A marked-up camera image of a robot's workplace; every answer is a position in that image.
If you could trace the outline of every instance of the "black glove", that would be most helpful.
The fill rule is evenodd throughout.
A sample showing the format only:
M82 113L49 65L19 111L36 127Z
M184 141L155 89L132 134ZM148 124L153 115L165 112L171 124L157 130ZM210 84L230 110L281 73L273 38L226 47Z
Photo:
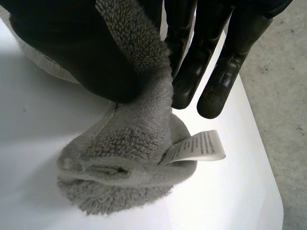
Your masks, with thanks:
M121 53L95 0L0 0L14 31L70 72L89 91L118 103L140 93L137 73Z

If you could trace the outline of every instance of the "white label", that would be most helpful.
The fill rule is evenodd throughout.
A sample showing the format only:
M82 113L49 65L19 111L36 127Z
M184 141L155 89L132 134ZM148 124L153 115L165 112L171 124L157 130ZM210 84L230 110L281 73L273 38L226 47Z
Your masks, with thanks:
M169 147L161 164L174 161L217 161L226 157L216 130L200 132Z

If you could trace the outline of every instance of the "gray towel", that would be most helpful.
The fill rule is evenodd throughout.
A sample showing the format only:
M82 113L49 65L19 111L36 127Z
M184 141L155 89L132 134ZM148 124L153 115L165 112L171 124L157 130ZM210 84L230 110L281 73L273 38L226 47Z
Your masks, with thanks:
M96 8L144 91L129 104L110 102L103 119L65 147L58 186L87 214L110 214L166 196L194 173L196 162L159 165L167 149L190 134L172 114L169 51L158 32L135 0L97 0Z

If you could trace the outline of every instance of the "white surface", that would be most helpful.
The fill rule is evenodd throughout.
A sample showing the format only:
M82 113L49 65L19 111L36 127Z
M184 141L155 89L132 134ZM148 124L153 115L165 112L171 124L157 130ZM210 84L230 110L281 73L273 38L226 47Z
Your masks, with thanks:
M55 159L103 116L106 101L40 70L0 23L0 229L280 230L282 201L240 78L217 119L196 111L217 57L191 105L174 113L192 135L217 129L226 158L199 162L153 205L86 217L58 192Z

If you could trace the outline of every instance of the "gray floor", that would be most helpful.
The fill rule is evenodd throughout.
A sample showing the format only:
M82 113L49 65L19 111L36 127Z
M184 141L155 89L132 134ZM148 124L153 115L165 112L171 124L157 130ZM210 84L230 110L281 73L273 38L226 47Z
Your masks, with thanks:
M240 72L283 200L283 230L307 230L307 1L294 0Z

